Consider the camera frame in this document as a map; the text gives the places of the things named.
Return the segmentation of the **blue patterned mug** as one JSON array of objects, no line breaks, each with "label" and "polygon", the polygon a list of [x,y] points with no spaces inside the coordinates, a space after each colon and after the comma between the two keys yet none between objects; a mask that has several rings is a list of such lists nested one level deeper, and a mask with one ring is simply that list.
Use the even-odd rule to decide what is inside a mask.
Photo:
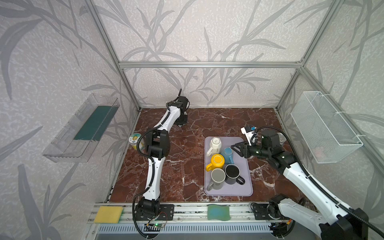
[{"label": "blue patterned mug", "polygon": [[234,164],[234,152],[232,148],[227,147],[221,151],[221,155],[225,159],[225,165]]}]

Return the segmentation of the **black mug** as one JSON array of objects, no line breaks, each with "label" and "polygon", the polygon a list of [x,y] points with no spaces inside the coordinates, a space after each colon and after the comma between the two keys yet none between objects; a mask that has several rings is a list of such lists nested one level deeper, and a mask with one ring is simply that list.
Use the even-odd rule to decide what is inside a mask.
[{"label": "black mug", "polygon": [[234,164],[229,164],[226,165],[224,168],[225,174],[226,174],[226,179],[225,182],[228,185],[234,185],[234,184],[240,184],[244,185],[245,184],[245,179],[240,175],[240,169],[234,165]]}]

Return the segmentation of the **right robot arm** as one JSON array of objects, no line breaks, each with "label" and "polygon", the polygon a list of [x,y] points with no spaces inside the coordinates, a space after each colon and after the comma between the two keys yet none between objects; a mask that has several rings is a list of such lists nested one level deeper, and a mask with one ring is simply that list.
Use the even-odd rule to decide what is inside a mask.
[{"label": "right robot arm", "polygon": [[352,209],[309,174],[295,151],[284,151],[280,142],[280,136],[286,136],[283,131],[272,126],[259,129],[245,126],[241,132],[247,139],[232,145],[232,150],[246,159],[265,159],[317,208],[314,212],[284,195],[277,195],[270,200],[275,213],[298,222],[322,240],[366,240],[369,230],[384,235],[369,222],[362,209]]}]

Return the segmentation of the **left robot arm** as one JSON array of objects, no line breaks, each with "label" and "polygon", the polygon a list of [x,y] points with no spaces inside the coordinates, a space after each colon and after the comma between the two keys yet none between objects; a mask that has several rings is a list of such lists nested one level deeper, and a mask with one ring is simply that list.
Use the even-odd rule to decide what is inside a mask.
[{"label": "left robot arm", "polygon": [[169,132],[173,125],[184,126],[188,121],[187,109],[189,100],[181,95],[166,103],[164,116],[151,129],[148,129],[140,138],[138,143],[145,140],[145,153],[137,147],[138,153],[148,159],[149,169],[145,190],[137,194],[134,198],[142,196],[137,206],[133,206],[134,217],[139,215],[138,219],[151,219],[157,217],[161,212],[160,207],[160,182],[162,169],[166,157],[171,149]]}]

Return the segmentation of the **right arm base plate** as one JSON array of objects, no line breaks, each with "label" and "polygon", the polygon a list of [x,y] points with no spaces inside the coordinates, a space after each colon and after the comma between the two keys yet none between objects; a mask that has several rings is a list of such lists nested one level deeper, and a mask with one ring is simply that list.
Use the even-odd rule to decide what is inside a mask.
[{"label": "right arm base plate", "polygon": [[256,220],[291,221],[280,213],[278,207],[269,203],[251,203],[250,208]]}]

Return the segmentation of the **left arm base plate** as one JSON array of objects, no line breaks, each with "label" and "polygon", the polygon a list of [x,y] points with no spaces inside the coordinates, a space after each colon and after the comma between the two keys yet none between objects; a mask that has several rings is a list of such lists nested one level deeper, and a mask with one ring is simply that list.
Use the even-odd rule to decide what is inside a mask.
[{"label": "left arm base plate", "polygon": [[137,221],[149,221],[153,218],[161,221],[172,221],[175,212],[175,205],[172,204],[160,204],[159,209],[152,211],[147,210],[145,207],[137,205],[134,210],[135,219]]}]

